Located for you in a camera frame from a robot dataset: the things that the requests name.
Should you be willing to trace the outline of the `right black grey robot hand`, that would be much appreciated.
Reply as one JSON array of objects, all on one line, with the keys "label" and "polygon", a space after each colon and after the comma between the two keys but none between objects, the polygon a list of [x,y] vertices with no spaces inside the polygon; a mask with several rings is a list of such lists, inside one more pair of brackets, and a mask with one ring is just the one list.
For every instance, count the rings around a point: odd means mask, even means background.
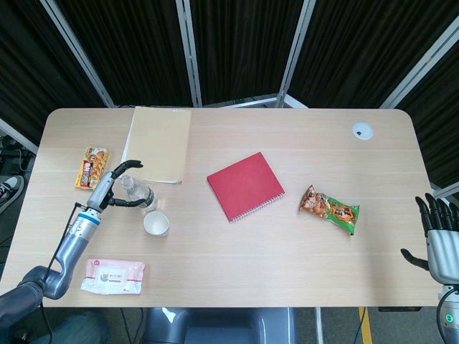
[{"label": "right black grey robot hand", "polygon": [[414,257],[407,249],[400,249],[410,264],[428,271],[442,285],[458,284],[458,207],[432,194],[415,198],[424,231],[427,259]]}]

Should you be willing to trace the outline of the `left black grey robot hand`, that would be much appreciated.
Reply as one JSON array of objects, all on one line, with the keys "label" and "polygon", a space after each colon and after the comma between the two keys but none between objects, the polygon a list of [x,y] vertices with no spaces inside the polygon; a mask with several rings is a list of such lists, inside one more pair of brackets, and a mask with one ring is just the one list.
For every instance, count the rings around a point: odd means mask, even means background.
[{"label": "left black grey robot hand", "polygon": [[136,201],[126,201],[123,199],[116,199],[113,197],[112,190],[115,180],[126,172],[129,168],[142,168],[143,164],[137,160],[127,160],[121,163],[113,171],[108,171],[97,185],[96,189],[91,194],[87,201],[87,207],[102,213],[108,206],[122,206],[122,207],[137,207],[140,206],[145,199]]}]

